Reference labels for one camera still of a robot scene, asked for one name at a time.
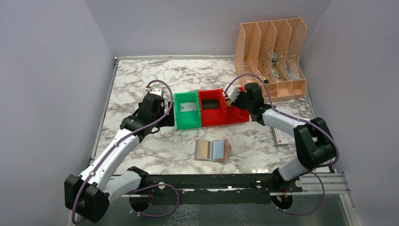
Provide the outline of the tan leather card holder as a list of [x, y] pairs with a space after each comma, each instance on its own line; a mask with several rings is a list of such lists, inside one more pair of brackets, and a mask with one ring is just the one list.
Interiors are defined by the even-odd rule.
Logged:
[[[211, 144], [210, 159], [199, 158], [199, 147], [201, 141], [209, 141]], [[229, 158], [229, 152], [231, 151], [231, 145], [227, 139], [220, 140], [202, 140], [197, 139], [195, 143], [194, 159], [196, 161], [226, 161]]]

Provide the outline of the red plastic bin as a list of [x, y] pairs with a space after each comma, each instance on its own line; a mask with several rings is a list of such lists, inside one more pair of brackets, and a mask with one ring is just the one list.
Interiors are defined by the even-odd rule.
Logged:
[[226, 102], [226, 115], [223, 117], [223, 125], [245, 123], [249, 121], [249, 112], [231, 105], [231, 100], [223, 95]]
[[223, 125], [226, 116], [225, 100], [221, 89], [198, 92], [202, 127]]

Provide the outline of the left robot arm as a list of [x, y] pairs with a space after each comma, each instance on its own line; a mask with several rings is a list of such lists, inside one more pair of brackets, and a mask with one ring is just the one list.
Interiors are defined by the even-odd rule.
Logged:
[[128, 191], [128, 186], [139, 194], [146, 191], [148, 181], [137, 173], [124, 173], [114, 182], [110, 179], [127, 154], [151, 134], [153, 128], [174, 126], [173, 109], [174, 102], [165, 102], [161, 93], [147, 93], [138, 109], [122, 120], [114, 139], [100, 157], [78, 176], [67, 177], [64, 200], [66, 208], [72, 211], [74, 224], [79, 224], [77, 214], [98, 222], [110, 203]]

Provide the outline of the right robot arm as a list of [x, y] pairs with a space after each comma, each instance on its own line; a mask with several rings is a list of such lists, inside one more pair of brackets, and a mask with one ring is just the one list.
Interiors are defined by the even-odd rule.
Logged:
[[277, 128], [294, 138], [296, 157], [272, 173], [271, 185], [276, 191], [284, 191], [293, 179], [338, 157], [334, 140], [322, 118], [298, 118], [266, 104], [258, 83], [248, 83], [243, 90], [226, 84], [223, 91], [232, 106], [249, 112], [252, 121]]

